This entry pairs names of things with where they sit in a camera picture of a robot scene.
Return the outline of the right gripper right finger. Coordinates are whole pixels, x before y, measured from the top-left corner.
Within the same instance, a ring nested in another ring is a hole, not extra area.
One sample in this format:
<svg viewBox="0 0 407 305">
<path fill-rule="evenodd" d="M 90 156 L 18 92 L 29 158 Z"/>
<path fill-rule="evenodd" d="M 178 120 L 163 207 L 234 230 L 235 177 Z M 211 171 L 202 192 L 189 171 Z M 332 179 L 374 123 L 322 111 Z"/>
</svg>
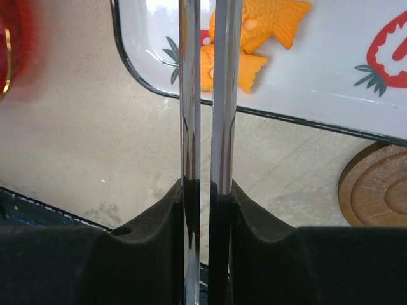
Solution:
<svg viewBox="0 0 407 305">
<path fill-rule="evenodd" d="M 406 230 L 292 227 L 233 185 L 235 304 L 405 304 Z"/>
</svg>

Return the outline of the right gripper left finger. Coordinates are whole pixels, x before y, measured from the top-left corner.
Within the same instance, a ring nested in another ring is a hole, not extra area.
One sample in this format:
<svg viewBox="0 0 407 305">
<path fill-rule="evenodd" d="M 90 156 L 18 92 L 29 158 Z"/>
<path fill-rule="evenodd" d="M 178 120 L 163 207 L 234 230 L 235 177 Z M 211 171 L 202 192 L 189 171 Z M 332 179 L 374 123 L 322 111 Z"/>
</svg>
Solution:
<svg viewBox="0 0 407 305">
<path fill-rule="evenodd" d="M 180 304 L 180 185 L 110 232 L 1 226 L 2 304 Z"/>
</svg>

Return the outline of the orange fish pastry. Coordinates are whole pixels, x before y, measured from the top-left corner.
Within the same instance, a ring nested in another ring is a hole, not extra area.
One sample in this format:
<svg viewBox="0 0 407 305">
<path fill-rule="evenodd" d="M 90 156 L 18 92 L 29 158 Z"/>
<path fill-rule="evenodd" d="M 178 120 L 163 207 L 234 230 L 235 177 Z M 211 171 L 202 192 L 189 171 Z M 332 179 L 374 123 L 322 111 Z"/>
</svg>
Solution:
<svg viewBox="0 0 407 305">
<path fill-rule="evenodd" d="M 261 55 L 240 52 L 238 67 L 238 87 L 244 93 L 250 93 L 256 74 L 266 65 L 268 58 Z M 212 92 L 214 89 L 214 45 L 208 44 L 200 49 L 200 89 Z"/>
<path fill-rule="evenodd" d="M 244 1 L 240 49 L 251 54 L 271 37 L 285 49 L 291 49 L 299 24 L 311 9 L 309 1 Z"/>
</svg>

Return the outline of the white strawberry enamel tray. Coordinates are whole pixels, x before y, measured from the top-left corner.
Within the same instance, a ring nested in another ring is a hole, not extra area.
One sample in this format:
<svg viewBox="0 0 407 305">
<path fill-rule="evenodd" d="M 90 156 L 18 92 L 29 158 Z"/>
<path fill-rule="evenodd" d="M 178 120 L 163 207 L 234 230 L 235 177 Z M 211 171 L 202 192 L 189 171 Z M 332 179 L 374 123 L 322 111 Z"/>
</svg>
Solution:
<svg viewBox="0 0 407 305">
<path fill-rule="evenodd" d="M 112 1 L 114 36 L 129 73 L 179 97 L 177 1 Z M 268 63 L 240 112 L 406 144 L 406 2 L 314 1 L 293 47 L 269 39 Z"/>
</svg>

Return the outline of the metal serving tongs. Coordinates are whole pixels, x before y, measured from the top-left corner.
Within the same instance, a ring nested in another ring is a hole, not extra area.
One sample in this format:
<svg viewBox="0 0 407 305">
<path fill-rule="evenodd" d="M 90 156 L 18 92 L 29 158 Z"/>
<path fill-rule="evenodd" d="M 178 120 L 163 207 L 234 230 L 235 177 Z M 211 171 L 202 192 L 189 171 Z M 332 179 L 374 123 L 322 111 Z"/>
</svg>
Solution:
<svg viewBox="0 0 407 305">
<path fill-rule="evenodd" d="M 200 302 L 200 230 L 208 229 L 209 304 L 228 293 L 233 147 L 242 1 L 216 1 L 212 104 L 202 108 L 201 3 L 179 2 L 182 304 Z"/>
</svg>

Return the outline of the red three-tier cake stand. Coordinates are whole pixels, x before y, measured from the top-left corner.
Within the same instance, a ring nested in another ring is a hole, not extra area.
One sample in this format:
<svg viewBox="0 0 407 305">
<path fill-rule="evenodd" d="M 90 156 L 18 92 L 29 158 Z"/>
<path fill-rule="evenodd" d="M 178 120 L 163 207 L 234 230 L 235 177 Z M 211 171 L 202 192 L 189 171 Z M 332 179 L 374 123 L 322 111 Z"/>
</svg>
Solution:
<svg viewBox="0 0 407 305">
<path fill-rule="evenodd" d="M 1 1 L 1 98 L 27 74 L 34 22 L 32 1 Z"/>
</svg>

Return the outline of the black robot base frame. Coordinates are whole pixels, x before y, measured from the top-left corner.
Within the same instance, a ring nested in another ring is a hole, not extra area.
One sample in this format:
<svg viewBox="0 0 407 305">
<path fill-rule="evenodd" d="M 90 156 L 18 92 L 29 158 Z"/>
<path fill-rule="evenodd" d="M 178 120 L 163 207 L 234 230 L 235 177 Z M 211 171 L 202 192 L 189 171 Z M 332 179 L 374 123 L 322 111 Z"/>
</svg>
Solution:
<svg viewBox="0 0 407 305">
<path fill-rule="evenodd" d="M 46 203 L 1 187 L 1 226 L 90 226 L 111 229 Z"/>
</svg>

